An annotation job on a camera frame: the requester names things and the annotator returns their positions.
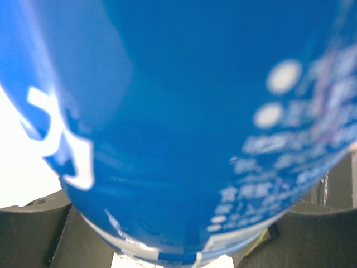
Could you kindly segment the blue label water bottle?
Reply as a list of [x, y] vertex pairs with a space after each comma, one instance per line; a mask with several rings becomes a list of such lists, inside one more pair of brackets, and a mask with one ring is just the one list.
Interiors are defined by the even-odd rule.
[[2, 1], [1, 89], [115, 251], [203, 267], [356, 140], [356, 2]]

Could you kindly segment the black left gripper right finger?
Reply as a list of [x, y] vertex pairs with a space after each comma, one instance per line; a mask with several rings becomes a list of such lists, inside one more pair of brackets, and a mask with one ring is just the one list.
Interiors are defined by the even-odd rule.
[[356, 146], [235, 267], [356, 267]]

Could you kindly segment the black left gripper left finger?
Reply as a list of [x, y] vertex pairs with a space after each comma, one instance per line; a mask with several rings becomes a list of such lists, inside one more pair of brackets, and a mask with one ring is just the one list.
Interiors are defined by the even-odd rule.
[[1, 209], [1, 267], [111, 267], [113, 250], [63, 191]]

